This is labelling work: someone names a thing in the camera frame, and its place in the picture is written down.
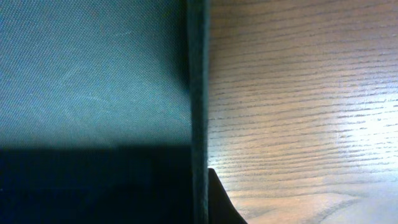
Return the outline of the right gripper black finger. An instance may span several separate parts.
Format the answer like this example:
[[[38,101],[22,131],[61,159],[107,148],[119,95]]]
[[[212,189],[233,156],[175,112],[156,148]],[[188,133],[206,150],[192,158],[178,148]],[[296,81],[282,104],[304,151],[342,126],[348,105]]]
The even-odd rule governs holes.
[[[209,224],[247,224],[235,209],[214,169],[208,169]]]

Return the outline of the dark green box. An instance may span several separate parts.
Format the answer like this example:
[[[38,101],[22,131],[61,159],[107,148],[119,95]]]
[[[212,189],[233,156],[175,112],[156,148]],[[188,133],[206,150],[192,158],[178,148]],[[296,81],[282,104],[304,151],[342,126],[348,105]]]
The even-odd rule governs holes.
[[[1,0],[1,222],[208,223],[210,3]]]

